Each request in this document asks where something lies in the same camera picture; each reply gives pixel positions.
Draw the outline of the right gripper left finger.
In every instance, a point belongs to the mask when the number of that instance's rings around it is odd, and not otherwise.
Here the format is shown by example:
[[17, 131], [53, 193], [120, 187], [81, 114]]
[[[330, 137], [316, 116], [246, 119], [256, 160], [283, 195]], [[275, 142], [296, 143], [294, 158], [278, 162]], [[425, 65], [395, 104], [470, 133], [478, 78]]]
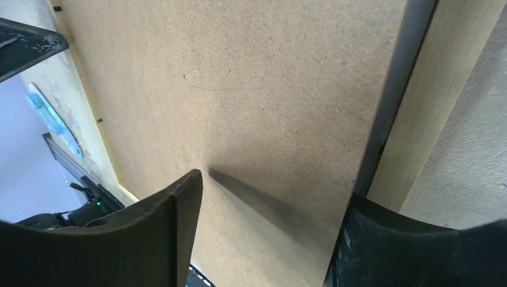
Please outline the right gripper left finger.
[[203, 195], [201, 171], [83, 227], [1, 224], [2, 286], [184, 286]]

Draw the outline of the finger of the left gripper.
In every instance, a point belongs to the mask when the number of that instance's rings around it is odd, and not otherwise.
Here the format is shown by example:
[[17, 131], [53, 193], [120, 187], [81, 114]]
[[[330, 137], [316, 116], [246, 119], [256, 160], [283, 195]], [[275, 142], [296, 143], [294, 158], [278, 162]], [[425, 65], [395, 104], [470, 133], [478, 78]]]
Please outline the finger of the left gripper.
[[5, 81], [69, 48], [63, 35], [1, 19], [1, 81]]

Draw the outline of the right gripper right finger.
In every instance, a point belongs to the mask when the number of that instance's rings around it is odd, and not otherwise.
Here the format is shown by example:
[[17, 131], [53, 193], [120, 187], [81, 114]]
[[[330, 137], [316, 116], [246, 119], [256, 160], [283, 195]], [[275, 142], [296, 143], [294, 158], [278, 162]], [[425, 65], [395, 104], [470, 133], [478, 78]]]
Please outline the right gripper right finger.
[[352, 195], [325, 286], [505, 286], [506, 221], [454, 230]]

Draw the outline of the brown backing board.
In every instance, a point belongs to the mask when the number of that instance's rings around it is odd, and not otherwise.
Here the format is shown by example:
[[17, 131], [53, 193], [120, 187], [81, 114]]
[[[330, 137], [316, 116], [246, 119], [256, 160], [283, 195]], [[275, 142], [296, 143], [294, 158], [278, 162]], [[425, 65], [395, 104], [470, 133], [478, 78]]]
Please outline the brown backing board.
[[203, 174], [217, 286], [322, 286], [408, 1], [63, 1], [119, 182]]

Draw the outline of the wooden picture frame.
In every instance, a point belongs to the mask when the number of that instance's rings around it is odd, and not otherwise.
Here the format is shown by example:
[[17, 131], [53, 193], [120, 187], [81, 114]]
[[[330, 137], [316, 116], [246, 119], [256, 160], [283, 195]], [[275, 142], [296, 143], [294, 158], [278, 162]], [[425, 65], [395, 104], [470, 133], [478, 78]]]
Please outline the wooden picture frame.
[[[114, 194], [140, 199], [119, 182], [100, 131], [92, 102], [93, 91], [71, 38], [62, 8], [53, 1], [58, 27], [70, 42], [70, 56], [84, 90], [84, 115], [72, 125], [85, 163]], [[373, 178], [374, 198], [398, 207], [426, 162], [505, 1], [437, 1], [419, 56], [404, 92], [392, 129]]]

